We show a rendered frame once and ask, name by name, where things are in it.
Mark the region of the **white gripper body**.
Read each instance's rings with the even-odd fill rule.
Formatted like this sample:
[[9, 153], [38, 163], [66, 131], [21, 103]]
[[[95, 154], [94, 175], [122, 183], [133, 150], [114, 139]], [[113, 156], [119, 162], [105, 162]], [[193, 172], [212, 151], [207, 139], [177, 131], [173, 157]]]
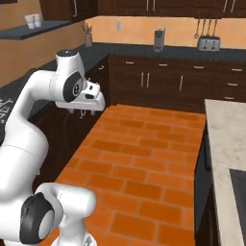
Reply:
[[99, 92], [97, 95], [81, 93], [74, 101], [70, 103], [56, 103], [58, 108], [86, 111], [103, 111], [105, 105], [106, 103], [102, 92]]

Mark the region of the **grey pot with utensils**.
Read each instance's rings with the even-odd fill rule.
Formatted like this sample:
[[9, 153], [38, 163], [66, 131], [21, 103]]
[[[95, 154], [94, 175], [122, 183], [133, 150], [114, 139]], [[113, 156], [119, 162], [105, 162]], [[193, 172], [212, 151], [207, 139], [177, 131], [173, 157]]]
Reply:
[[83, 25], [83, 30], [85, 32], [85, 47], [92, 46], [92, 27], [87, 24]]

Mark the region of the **long dark wood base cupboards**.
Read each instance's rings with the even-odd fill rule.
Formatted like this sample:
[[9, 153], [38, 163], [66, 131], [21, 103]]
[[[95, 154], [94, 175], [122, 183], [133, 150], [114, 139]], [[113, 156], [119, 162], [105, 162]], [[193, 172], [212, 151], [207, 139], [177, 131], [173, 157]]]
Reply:
[[203, 112], [207, 99], [246, 103], [246, 61], [110, 56], [111, 101]]

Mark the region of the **hanging metal ladle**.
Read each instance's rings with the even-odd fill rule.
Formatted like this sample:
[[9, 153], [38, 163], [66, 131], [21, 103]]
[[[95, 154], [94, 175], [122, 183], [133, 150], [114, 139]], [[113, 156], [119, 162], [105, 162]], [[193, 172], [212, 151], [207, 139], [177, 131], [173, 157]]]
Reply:
[[194, 34], [194, 38], [198, 38], [199, 25], [200, 25], [200, 17], [198, 17], [198, 21], [197, 21], [197, 26], [196, 26], [196, 31], [195, 31], [195, 34]]

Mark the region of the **silver toaster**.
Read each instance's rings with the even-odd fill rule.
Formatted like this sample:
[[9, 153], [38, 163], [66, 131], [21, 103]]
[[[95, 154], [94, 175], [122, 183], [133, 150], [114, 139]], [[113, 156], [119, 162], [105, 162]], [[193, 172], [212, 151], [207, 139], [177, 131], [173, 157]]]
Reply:
[[200, 52], [218, 52], [220, 44], [221, 39], [219, 37], [202, 36], [198, 39], [197, 50]]

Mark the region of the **dark island cupboards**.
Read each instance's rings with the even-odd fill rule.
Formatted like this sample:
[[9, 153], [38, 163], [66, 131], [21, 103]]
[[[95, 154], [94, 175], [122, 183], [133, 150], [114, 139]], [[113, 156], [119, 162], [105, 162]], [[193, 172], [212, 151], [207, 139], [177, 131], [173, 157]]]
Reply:
[[194, 171], [194, 238], [195, 246], [219, 246], [208, 128], [203, 132]]

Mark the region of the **dark rectangular island inset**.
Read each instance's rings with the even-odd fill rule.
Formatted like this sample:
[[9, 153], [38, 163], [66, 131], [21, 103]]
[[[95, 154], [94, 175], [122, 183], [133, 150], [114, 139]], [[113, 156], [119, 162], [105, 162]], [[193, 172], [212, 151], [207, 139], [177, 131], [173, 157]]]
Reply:
[[246, 246], [246, 171], [231, 169], [230, 174], [243, 241]]

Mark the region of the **dark wall shelf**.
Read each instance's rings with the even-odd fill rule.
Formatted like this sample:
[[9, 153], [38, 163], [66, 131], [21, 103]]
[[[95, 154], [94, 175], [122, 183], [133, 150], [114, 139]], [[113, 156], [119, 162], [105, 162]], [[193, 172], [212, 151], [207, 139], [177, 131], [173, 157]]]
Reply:
[[30, 29], [27, 25], [22, 25], [6, 30], [0, 30], [0, 39], [22, 40], [47, 33], [70, 24], [71, 21], [65, 20], [44, 20], [39, 28]]

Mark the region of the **dark wood wall cupboards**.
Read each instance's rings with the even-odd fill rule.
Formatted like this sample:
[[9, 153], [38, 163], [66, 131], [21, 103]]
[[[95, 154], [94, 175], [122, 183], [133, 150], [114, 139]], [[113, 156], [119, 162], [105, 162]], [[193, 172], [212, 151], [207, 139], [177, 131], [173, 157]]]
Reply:
[[39, 0], [44, 20], [105, 16], [246, 18], [246, 0]]

